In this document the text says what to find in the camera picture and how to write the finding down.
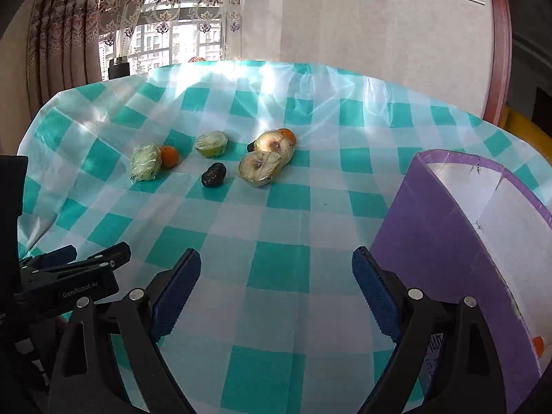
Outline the dark jar on windowsill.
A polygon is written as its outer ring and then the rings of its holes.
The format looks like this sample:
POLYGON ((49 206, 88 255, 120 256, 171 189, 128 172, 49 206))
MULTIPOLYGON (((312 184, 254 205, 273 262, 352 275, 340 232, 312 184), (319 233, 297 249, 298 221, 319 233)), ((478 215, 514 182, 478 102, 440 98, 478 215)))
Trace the dark jar on windowsill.
POLYGON ((109 60, 108 76, 109 79, 119 79, 130 75, 130 63, 126 56, 117 57, 109 60))

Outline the small green fruit half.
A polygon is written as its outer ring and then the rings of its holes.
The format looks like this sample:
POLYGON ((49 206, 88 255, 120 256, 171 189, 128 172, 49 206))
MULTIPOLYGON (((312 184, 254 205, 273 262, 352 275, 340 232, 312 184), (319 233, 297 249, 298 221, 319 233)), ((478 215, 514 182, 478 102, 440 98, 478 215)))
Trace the small green fruit half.
POLYGON ((215 158, 224 154, 228 143, 228 137, 222 131, 203 133, 196 138, 195 148, 197 152, 206 158, 215 158))

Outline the dark passion fruit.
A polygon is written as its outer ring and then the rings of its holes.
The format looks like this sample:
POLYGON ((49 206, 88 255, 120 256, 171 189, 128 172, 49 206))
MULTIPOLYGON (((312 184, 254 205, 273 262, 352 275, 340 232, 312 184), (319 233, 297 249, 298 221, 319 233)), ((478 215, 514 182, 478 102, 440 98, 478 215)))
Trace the dark passion fruit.
POLYGON ((222 162, 214 162, 201 176, 201 184, 205 188, 218 188, 226 178, 226 166, 222 162))

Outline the purple cardboard box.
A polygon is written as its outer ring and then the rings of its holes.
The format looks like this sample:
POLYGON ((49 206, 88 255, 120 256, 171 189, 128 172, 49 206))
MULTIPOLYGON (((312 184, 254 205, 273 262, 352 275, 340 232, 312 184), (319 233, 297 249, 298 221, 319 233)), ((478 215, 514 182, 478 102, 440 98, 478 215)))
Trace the purple cardboard box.
POLYGON ((476 300, 514 412, 551 359, 550 207, 498 162, 422 151, 369 250, 382 268, 433 299, 476 300), (540 358, 532 345, 538 335, 540 358))

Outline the small orange tangerine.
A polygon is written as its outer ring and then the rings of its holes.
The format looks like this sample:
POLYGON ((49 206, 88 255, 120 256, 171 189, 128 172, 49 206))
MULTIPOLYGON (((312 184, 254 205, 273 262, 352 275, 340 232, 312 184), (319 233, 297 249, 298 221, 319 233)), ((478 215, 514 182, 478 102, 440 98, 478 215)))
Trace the small orange tangerine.
POLYGON ((172 169, 180 162, 180 153, 172 146, 160 147, 162 167, 164 169, 172 169))

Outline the orange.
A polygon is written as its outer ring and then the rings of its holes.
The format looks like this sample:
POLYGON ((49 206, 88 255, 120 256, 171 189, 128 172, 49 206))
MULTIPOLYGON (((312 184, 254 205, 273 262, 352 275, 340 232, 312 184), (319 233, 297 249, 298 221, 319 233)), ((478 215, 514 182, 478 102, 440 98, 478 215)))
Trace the orange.
POLYGON ((544 339, 538 335, 532 339, 532 345, 538 358, 544 354, 544 339))

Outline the pale fruit half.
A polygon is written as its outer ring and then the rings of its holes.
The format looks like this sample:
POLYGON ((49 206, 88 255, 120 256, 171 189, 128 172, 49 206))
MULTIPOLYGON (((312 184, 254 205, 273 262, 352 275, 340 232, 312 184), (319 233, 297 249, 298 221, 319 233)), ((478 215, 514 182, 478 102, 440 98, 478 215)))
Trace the pale fruit half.
POLYGON ((239 176, 247 183, 261 187, 271 183, 282 167, 282 157, 272 151, 256 150, 247 153, 239 162, 239 176))
POLYGON ((279 129, 276 129, 262 133, 261 136, 247 146, 247 151, 259 150, 277 153, 282 158, 282 165, 286 166, 293 158, 296 146, 297 143, 291 143, 279 132, 279 129))

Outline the pale fruit half front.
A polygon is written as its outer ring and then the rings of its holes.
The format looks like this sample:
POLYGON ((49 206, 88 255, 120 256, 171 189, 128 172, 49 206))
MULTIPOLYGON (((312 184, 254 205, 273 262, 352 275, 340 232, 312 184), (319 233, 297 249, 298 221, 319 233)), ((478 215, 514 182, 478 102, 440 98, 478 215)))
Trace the pale fruit half front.
POLYGON ((239 162, 239 176, 247 183, 261 187, 271 183, 282 167, 282 157, 272 151, 256 150, 247 153, 239 162))

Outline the red wooden door frame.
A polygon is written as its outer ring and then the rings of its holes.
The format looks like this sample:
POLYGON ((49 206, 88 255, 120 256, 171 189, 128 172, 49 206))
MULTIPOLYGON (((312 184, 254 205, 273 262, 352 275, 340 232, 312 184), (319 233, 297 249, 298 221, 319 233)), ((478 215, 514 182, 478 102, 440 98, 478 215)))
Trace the red wooden door frame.
POLYGON ((512 63, 512 21, 508 0, 490 0, 493 19, 493 54, 489 91, 483 119, 499 125, 506 105, 512 63))

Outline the yellow object at edge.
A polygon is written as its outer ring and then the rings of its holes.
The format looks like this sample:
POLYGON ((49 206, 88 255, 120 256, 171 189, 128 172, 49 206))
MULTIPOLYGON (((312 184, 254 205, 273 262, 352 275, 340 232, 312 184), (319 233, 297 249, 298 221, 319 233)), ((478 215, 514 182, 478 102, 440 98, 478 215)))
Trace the yellow object at edge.
POLYGON ((550 165, 552 164, 552 138, 529 118, 506 105, 499 127, 530 144, 550 165))

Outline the floral lace curtain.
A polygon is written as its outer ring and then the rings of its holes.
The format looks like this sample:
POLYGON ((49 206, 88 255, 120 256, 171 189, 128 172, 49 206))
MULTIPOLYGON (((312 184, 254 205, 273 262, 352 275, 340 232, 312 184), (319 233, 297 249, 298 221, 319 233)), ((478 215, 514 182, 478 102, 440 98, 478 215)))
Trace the floral lace curtain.
POLYGON ((99 0, 102 77, 126 62, 132 74, 174 63, 237 59, 243 0, 99 0))

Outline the teal pink checkered tablecloth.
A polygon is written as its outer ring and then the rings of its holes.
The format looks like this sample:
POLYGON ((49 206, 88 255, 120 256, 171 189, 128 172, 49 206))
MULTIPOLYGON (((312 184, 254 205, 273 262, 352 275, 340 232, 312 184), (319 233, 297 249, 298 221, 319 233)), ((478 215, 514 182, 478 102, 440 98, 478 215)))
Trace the teal pink checkered tablecloth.
POLYGON ((442 148, 493 159, 544 203, 551 168, 525 142, 468 113, 379 79, 308 63, 185 63, 60 92, 19 152, 29 160, 21 255, 125 242, 122 293, 196 249, 202 270, 160 350, 200 413, 354 413, 392 353, 352 273, 414 154, 442 148), (255 187, 247 146, 287 128, 291 161, 255 187), (196 138, 222 131, 226 151, 196 138), (136 147, 180 162, 132 182, 136 147), (218 188, 202 174, 226 166, 218 188))

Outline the large green fruit half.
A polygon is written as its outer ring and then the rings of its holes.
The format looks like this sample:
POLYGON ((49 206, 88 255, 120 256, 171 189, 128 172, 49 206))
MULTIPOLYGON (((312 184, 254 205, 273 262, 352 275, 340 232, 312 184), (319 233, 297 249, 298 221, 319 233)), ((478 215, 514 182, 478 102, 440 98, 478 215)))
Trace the large green fruit half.
POLYGON ((129 178, 132 182, 154 180, 161 164, 161 151, 158 146, 152 143, 140 145, 131 156, 129 178))

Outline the pale fruit half back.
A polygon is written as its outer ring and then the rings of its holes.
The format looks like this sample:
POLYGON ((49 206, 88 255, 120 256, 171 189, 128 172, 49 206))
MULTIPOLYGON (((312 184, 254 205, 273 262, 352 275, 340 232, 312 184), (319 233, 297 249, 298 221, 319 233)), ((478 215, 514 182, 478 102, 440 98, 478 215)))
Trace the pale fruit half back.
POLYGON ((261 136, 247 146, 247 151, 259 150, 277 153, 282 158, 282 165, 286 166, 293 158, 296 146, 297 143, 291 143, 279 132, 279 129, 276 129, 262 133, 261 136))

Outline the brown drape curtain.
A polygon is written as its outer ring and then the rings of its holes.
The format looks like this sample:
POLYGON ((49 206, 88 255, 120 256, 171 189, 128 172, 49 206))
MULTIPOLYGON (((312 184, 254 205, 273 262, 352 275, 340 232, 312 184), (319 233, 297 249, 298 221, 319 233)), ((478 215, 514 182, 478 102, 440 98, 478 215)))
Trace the brown drape curtain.
POLYGON ((99 0, 34 0, 27 38, 32 115, 58 92, 99 82, 99 0))

